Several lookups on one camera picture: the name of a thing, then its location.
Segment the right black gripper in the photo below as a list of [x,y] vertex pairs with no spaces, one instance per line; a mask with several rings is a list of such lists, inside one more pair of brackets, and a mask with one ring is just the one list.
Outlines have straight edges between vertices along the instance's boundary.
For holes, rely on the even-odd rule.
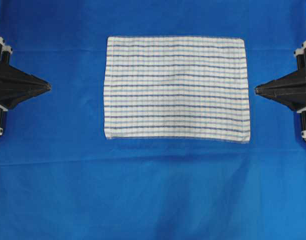
[[[255,94],[266,99],[285,105],[291,111],[297,112],[301,117],[301,137],[306,138],[306,41],[301,48],[294,52],[297,62],[297,70],[303,73],[303,77],[282,77],[255,87]],[[303,87],[304,93],[281,94],[268,90],[291,89]]]

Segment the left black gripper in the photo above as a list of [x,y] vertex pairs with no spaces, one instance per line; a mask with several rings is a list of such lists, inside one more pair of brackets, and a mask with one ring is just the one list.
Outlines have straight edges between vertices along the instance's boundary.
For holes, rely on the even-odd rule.
[[[6,45],[5,40],[0,37],[0,135],[3,135],[4,133],[5,118],[8,110],[14,109],[21,102],[49,92],[52,88],[52,86],[47,81],[40,79],[32,74],[25,73],[9,65],[12,53],[12,47]],[[18,84],[39,85],[44,86],[45,88],[29,89],[24,92],[13,93],[6,97],[6,93],[3,93],[2,90],[2,73],[3,78],[10,82]]]

